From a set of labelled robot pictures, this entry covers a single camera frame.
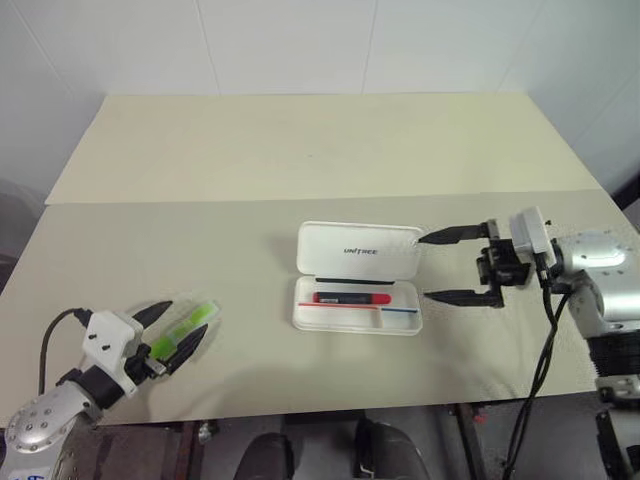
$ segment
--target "white wall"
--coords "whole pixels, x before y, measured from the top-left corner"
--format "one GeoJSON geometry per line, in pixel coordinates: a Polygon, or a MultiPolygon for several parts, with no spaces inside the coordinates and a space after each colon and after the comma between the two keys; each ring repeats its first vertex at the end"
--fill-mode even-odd
{"type": "Polygon", "coordinates": [[[637,0],[0,0],[0,177],[47,193],[105,92],[526,90],[613,192],[640,170],[639,16],[637,0]]]}

